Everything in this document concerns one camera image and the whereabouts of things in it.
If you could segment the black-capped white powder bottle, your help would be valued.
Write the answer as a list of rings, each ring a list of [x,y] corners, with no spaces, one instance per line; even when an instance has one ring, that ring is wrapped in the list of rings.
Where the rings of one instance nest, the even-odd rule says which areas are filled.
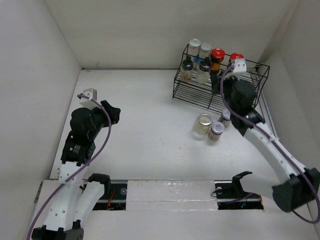
[[[211,62],[210,58],[206,57],[197,65],[197,74],[195,81],[199,84],[205,84],[208,81],[211,71]]]

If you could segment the red-capped dark sauce bottle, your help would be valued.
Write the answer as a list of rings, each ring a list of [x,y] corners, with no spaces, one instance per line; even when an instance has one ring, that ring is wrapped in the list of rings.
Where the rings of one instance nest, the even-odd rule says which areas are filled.
[[[211,51],[210,61],[211,61],[211,70],[210,74],[217,75],[220,71],[221,62],[225,58],[225,51],[221,48],[214,48]]]

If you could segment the black-capped brown spice bottle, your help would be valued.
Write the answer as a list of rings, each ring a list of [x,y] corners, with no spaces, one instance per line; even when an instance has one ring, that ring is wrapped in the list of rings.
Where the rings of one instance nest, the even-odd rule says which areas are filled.
[[[180,80],[182,82],[188,83],[192,80],[194,64],[191,57],[188,55],[185,60],[182,61],[180,67]]]

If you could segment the red-lid brown sauce jar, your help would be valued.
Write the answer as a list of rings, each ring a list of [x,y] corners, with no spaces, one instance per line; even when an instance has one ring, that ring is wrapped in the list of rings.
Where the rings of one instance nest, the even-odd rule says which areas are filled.
[[[236,59],[243,59],[244,56],[241,53],[234,52],[229,56],[228,59],[228,66],[231,66],[232,64],[235,63]]]

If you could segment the silver-capped blue-label shaker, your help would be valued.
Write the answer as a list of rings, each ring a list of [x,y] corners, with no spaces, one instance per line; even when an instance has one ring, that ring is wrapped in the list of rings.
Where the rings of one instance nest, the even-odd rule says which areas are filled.
[[[200,45],[199,54],[198,54],[198,62],[201,62],[205,58],[209,58],[212,52],[212,45],[207,42],[203,42]]]
[[[196,68],[199,51],[200,51],[201,41],[199,39],[191,39],[188,44],[187,54],[190,56],[191,61],[193,62],[193,67]]]

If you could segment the white-lid spice jar back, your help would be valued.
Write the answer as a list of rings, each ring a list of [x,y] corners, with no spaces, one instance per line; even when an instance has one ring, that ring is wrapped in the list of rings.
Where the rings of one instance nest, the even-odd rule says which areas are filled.
[[[231,113],[227,108],[225,108],[222,111],[218,121],[221,122],[224,125],[225,128],[227,128],[230,125],[230,123],[231,123]]]

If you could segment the white-lid spice jar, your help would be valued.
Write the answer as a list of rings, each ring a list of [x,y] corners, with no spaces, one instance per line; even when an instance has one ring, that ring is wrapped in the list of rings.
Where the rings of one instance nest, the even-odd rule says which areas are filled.
[[[217,121],[212,124],[207,136],[212,141],[218,141],[224,131],[224,124],[222,122]]]
[[[227,108],[225,108],[222,111],[218,121],[221,122],[224,125],[225,128],[227,128],[230,125],[230,123],[231,123],[231,113]]]

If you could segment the clear glass jar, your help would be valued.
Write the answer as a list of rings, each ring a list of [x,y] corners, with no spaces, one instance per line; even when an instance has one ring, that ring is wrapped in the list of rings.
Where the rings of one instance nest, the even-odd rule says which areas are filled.
[[[209,114],[200,114],[192,126],[192,135],[196,140],[202,140],[206,137],[213,124],[212,117]]]

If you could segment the white-lid spice jar front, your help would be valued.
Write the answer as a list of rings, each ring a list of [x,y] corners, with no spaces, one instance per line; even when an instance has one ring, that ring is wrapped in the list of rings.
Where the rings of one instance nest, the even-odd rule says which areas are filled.
[[[212,124],[207,136],[212,141],[218,141],[224,131],[224,124],[222,122],[217,121]]]

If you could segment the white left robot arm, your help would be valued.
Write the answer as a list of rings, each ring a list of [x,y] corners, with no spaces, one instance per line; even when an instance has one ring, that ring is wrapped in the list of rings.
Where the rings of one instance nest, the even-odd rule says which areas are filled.
[[[84,223],[99,198],[111,194],[109,175],[94,173],[84,183],[87,168],[107,145],[110,133],[96,150],[95,139],[102,128],[110,129],[120,120],[120,108],[106,100],[97,102],[83,94],[84,102],[71,113],[70,132],[64,143],[59,168],[59,186],[34,217],[28,240],[82,240]]]

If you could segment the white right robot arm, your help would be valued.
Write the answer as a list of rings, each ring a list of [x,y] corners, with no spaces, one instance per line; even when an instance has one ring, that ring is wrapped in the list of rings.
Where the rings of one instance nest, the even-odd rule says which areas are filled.
[[[319,203],[320,172],[296,160],[271,132],[265,119],[252,107],[256,97],[254,86],[235,76],[222,80],[212,74],[210,79],[213,92],[223,93],[231,125],[260,152],[276,175],[264,179],[246,170],[233,176],[231,185],[223,192],[231,192],[238,198],[262,195],[273,199],[286,213],[295,212],[311,201]]]

